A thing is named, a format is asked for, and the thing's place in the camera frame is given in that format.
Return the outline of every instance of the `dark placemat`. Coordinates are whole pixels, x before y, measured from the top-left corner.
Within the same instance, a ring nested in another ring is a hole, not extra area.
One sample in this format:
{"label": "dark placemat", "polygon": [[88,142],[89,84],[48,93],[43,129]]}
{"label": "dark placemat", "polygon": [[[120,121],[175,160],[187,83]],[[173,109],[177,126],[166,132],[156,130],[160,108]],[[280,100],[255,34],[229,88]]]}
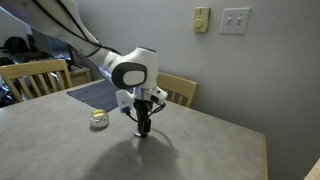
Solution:
{"label": "dark placemat", "polygon": [[109,112],[118,106],[116,98],[118,90],[109,81],[102,81],[81,89],[68,91],[67,94],[91,107]]}

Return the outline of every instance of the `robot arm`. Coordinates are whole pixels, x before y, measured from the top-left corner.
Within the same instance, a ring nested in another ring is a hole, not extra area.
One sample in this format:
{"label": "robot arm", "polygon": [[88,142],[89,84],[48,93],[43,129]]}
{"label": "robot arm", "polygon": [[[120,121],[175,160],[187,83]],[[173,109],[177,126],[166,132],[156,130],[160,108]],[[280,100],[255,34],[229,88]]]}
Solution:
{"label": "robot arm", "polygon": [[138,119],[143,117],[140,124],[138,122],[142,128],[140,134],[148,131],[142,121],[148,120],[150,103],[162,106],[167,97],[167,93],[157,87],[159,60],[155,51],[136,48],[121,56],[103,46],[83,25],[75,0],[0,0],[0,7],[37,31],[70,44],[119,89],[134,88],[133,94],[124,90],[116,93],[119,109],[127,114],[133,103]]}

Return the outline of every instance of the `table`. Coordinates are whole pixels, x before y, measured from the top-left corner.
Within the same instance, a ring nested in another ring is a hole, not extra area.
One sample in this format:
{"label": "table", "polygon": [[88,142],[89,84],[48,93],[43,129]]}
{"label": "table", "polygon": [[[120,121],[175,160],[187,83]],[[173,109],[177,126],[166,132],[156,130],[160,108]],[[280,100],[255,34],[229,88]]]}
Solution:
{"label": "table", "polygon": [[261,133],[167,102],[138,139],[118,109],[90,129],[93,110],[66,91],[0,109],[0,179],[264,179]]}

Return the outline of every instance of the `chair backrest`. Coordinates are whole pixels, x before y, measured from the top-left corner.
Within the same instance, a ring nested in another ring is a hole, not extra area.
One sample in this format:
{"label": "chair backrest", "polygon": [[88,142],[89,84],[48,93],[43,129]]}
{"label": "chair backrest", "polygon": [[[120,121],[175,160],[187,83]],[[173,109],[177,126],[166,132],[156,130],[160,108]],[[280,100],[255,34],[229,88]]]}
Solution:
{"label": "chair backrest", "polygon": [[2,66],[0,75],[18,102],[23,101],[20,90],[33,99],[64,90],[65,83],[72,87],[67,64],[60,59]]}
{"label": "chair backrest", "polygon": [[196,82],[160,72],[157,84],[161,89],[168,92],[167,100],[186,107],[192,106],[198,88]]}

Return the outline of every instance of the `switch plate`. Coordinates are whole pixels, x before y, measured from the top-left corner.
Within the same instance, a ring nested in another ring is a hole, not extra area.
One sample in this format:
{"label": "switch plate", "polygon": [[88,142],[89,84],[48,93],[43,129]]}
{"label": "switch plate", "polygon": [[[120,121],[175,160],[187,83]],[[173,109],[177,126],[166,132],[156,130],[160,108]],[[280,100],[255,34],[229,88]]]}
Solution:
{"label": "switch plate", "polygon": [[193,31],[207,32],[209,24],[210,8],[198,7],[194,9]]}
{"label": "switch plate", "polygon": [[244,34],[250,10],[251,7],[224,9],[220,34]]}

